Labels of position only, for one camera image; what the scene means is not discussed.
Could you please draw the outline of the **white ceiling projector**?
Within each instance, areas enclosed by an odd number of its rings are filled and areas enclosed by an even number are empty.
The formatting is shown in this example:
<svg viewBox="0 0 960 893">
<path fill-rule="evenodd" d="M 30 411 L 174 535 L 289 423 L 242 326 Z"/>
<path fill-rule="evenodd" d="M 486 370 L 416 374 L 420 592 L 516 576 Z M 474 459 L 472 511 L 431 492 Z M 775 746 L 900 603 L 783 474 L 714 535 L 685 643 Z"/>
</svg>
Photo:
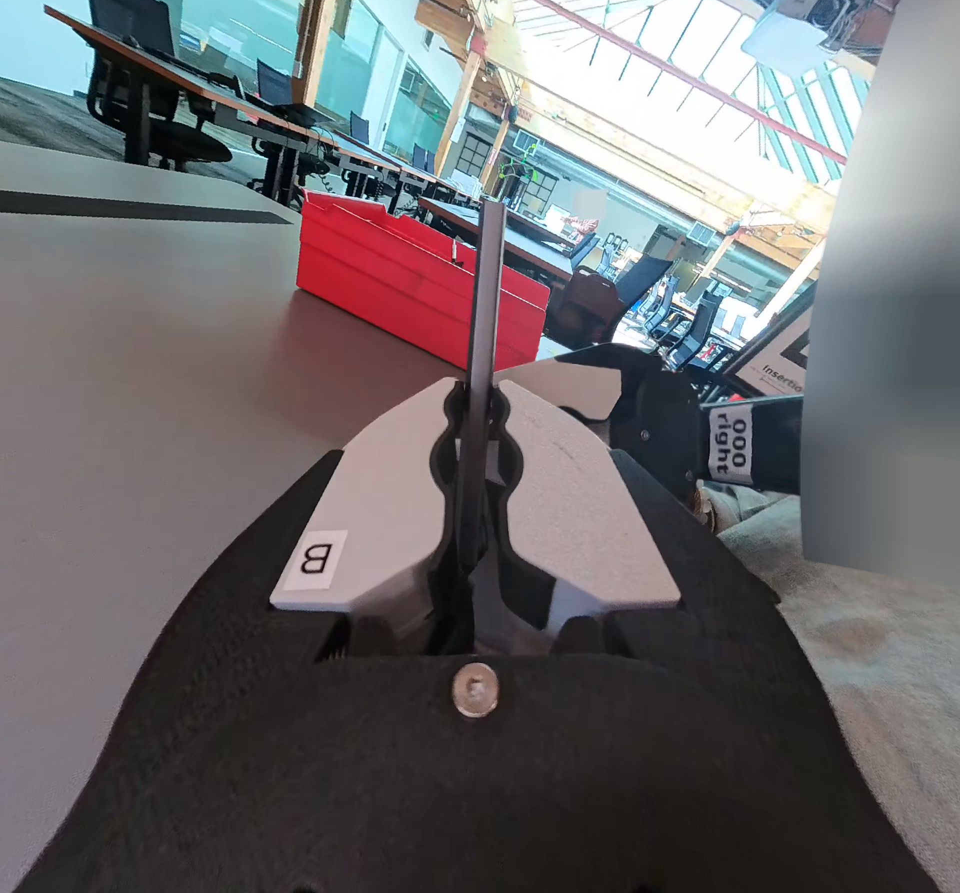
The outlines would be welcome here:
<svg viewBox="0 0 960 893">
<path fill-rule="evenodd" d="M 829 46 L 854 5 L 854 0 L 774 0 L 740 49 L 762 67 L 800 77 L 831 58 Z"/>
</svg>

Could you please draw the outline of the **wooden office desk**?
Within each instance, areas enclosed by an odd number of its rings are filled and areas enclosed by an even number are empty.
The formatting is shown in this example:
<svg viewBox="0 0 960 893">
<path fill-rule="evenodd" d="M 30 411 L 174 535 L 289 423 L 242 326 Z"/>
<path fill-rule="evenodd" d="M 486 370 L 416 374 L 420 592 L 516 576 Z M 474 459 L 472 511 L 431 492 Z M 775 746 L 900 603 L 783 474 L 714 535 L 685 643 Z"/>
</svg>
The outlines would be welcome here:
<svg viewBox="0 0 960 893">
<path fill-rule="evenodd" d="M 136 45 L 133 39 L 121 39 L 75 18 L 50 5 L 43 12 L 58 23 L 69 27 L 103 58 L 123 65 L 130 74 L 127 96 L 124 162 L 131 166 L 147 167 L 151 157 L 149 147 L 149 87 L 148 80 L 163 80 L 179 90 L 179 102 L 174 119 L 201 130 L 230 131 L 260 147 L 268 158 L 262 191 L 271 200 L 289 205 L 296 189 L 303 186 L 299 169 L 306 160 L 308 169 L 317 168 L 325 175 L 340 164 L 340 150 L 334 138 L 285 120 L 270 113 L 265 107 L 250 102 L 227 85 L 185 70 L 174 62 L 163 59 Z"/>
</svg>

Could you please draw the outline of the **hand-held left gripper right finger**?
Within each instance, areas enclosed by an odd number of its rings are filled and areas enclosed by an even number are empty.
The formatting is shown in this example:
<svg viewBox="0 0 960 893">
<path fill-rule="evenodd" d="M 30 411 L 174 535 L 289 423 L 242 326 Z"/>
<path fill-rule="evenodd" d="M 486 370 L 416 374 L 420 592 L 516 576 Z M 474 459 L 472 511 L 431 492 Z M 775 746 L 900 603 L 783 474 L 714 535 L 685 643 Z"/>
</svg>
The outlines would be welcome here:
<svg viewBox="0 0 960 893">
<path fill-rule="evenodd" d="M 498 588 L 529 628 L 671 609 L 681 594 L 613 453 L 581 421 L 519 383 L 494 394 Z"/>
</svg>

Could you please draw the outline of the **black office chair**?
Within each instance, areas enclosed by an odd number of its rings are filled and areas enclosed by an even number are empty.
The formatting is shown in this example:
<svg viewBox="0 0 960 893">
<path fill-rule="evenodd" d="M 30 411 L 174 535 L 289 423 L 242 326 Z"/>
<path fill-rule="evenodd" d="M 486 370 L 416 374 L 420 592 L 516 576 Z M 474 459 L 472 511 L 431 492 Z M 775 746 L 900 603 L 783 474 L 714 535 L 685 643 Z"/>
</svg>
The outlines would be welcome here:
<svg viewBox="0 0 960 893">
<path fill-rule="evenodd" d="M 658 286 L 661 279 L 672 267 L 668 259 L 644 254 L 635 263 L 622 270 L 614 280 L 614 288 L 620 306 L 615 318 L 610 322 L 613 334 L 623 318 L 642 302 L 652 288 Z"/>
<path fill-rule="evenodd" d="M 131 74 L 118 62 L 95 52 L 91 77 L 86 94 L 86 106 L 93 119 L 118 132 L 126 133 L 128 126 L 128 96 Z M 189 163 L 225 164 L 233 158 L 230 148 L 202 130 L 204 119 L 190 127 L 175 119 L 180 102 L 180 91 L 163 80 L 148 80 L 149 88 L 149 147 L 150 155 L 160 160 L 160 167 L 186 171 Z"/>
</svg>

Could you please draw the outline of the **red ceiling pipe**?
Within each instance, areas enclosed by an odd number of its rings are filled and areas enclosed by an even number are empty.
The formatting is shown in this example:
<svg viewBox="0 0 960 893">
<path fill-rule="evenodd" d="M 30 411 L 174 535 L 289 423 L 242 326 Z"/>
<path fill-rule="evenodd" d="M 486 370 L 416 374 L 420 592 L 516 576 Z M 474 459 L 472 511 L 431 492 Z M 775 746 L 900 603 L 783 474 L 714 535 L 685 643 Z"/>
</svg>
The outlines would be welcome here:
<svg viewBox="0 0 960 893">
<path fill-rule="evenodd" d="M 761 109 L 750 107 L 744 101 L 738 99 L 738 97 L 727 94 L 721 88 L 707 83 L 706 81 L 694 77 L 689 73 L 681 70 L 673 62 L 662 59 L 654 56 L 649 51 L 645 50 L 641 45 L 636 42 L 630 42 L 623 36 L 616 34 L 615 32 L 607 29 L 606 27 L 600 26 L 589 19 L 583 17 L 581 14 L 570 11 L 569 9 L 563 7 L 562 5 L 556 3 L 553 0 L 532 0 L 535 4 L 543 7 L 549 12 L 561 17 L 564 20 L 567 20 L 570 23 L 573 23 L 580 29 L 588 32 L 591 35 L 594 35 L 599 40 L 603 40 L 607 43 L 618 47 L 619 49 L 626 52 L 630 57 L 640 59 L 643 62 L 651 65 L 660 72 L 664 72 L 668 75 L 671 75 L 677 78 L 679 81 L 686 83 L 690 86 L 691 89 L 699 91 L 705 95 L 711 96 L 720 102 L 722 105 L 730 107 L 733 110 L 738 111 L 738 113 L 750 118 L 751 120 L 757 122 L 758 124 L 777 132 L 783 136 L 786 136 L 788 139 L 792 140 L 794 143 L 800 144 L 802 147 L 811 150 L 820 154 L 822 157 L 830 160 L 837 166 L 845 166 L 847 163 L 846 155 L 834 151 L 826 143 L 822 143 L 819 140 L 806 136 L 800 131 L 795 130 L 793 127 L 771 117 L 768 113 L 764 112 Z"/>
</svg>

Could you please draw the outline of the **white printed sign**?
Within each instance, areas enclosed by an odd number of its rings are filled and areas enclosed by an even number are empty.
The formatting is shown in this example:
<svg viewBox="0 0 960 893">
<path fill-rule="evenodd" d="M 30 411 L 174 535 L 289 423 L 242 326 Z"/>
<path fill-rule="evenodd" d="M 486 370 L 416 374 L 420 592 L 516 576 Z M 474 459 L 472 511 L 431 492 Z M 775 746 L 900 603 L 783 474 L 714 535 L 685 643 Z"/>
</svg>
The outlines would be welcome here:
<svg viewBox="0 0 960 893">
<path fill-rule="evenodd" d="M 734 393 L 741 397 L 804 394 L 817 287 L 818 282 L 810 284 L 726 365 L 722 376 Z"/>
</svg>

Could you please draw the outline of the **dark office desk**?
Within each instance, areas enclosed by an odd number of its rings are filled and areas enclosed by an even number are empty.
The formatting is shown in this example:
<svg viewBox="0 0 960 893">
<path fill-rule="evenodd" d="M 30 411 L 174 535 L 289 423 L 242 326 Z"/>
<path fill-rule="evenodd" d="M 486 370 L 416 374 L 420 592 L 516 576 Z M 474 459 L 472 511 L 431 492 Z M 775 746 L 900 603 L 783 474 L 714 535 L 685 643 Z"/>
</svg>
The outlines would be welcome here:
<svg viewBox="0 0 960 893">
<path fill-rule="evenodd" d="M 418 198 L 416 202 L 424 222 L 429 222 L 453 239 L 476 246 L 479 239 L 479 210 L 426 196 Z M 526 271 L 535 278 L 545 277 L 548 285 L 564 286 L 574 274 L 568 251 L 518 231 L 512 219 L 508 220 L 505 229 L 503 249 L 505 265 L 518 272 Z"/>
</svg>

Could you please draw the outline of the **red plastic bin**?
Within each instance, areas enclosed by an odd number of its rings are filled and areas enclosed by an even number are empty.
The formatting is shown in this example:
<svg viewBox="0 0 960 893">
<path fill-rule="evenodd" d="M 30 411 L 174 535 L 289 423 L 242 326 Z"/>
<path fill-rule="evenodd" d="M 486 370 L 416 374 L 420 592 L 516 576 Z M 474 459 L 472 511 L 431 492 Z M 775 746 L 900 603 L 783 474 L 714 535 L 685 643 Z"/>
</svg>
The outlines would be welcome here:
<svg viewBox="0 0 960 893">
<path fill-rule="evenodd" d="M 465 369 L 474 246 L 381 203 L 308 191 L 295 283 L 426 353 Z"/>
</svg>

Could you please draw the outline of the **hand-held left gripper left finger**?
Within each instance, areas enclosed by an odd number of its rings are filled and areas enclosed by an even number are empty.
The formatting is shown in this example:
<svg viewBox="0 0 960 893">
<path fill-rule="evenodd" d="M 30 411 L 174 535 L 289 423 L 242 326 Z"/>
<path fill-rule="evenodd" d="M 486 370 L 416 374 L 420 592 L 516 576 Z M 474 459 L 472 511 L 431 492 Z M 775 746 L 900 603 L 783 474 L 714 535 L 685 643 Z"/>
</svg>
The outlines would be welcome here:
<svg viewBox="0 0 960 893">
<path fill-rule="evenodd" d="M 342 452 L 270 594 L 282 611 L 423 622 L 445 495 L 430 455 L 449 426 L 445 377 L 368 424 Z"/>
</svg>

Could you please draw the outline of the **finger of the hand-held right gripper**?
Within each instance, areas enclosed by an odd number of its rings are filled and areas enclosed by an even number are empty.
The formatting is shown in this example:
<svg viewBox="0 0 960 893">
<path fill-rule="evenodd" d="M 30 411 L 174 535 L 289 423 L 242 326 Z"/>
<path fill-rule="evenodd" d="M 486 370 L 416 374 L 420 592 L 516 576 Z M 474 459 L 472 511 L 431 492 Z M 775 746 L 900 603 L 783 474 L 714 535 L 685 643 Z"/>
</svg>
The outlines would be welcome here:
<svg viewBox="0 0 960 893">
<path fill-rule="evenodd" d="M 568 362 L 569 356 L 547 357 L 493 375 L 493 384 L 514 383 L 555 407 L 572 410 L 587 422 L 611 418 L 622 396 L 617 368 Z"/>
</svg>

